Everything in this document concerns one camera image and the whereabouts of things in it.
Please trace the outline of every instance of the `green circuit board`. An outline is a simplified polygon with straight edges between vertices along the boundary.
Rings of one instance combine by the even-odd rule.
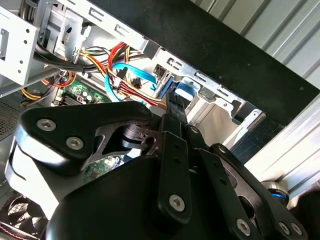
[[[83,99],[85,99],[87,96],[91,96],[92,100],[88,102],[90,104],[110,102],[110,100],[106,96],[101,95],[100,93],[86,87],[85,85],[82,85],[78,81],[75,81],[72,85],[65,87],[63,91],[64,93],[73,96],[74,99],[78,99],[79,96]]]
[[[90,163],[84,170],[84,182],[87,184],[115,169],[122,158],[123,156],[108,156]]]

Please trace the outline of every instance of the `perforated metal panel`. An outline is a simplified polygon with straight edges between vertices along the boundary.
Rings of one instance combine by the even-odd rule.
[[[20,111],[0,101],[0,141],[16,128]]]

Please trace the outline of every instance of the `capacitor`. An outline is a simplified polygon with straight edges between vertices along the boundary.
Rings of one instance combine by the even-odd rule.
[[[88,101],[92,101],[92,96],[91,96],[91,95],[88,95],[88,96],[86,97],[86,99],[87,99]]]

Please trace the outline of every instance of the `silver metal frame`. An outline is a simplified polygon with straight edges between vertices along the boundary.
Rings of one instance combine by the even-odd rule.
[[[320,95],[245,166],[261,182],[287,187],[290,198],[320,179]]]
[[[0,59],[0,74],[19,85],[28,81],[38,29],[0,7],[0,29],[9,32],[5,60]]]
[[[58,0],[58,2],[64,4],[75,13],[81,15],[106,32],[112,34],[117,39],[141,52],[145,50],[148,42],[150,41],[139,32],[117,20],[112,15],[87,0]],[[245,103],[245,100],[233,94],[205,74],[199,72],[188,63],[180,60],[161,46],[159,46],[152,60],[172,72],[174,75],[188,77],[190,81],[196,82],[205,89],[214,93],[216,97],[208,99],[206,96],[198,92],[198,96],[208,103],[215,103],[228,112],[231,112],[234,109],[234,106],[232,105],[233,101],[238,101],[242,104]]]

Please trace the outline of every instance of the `corrugated metal wall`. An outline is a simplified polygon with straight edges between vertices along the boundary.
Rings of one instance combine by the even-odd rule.
[[[320,89],[320,0],[191,0]]]

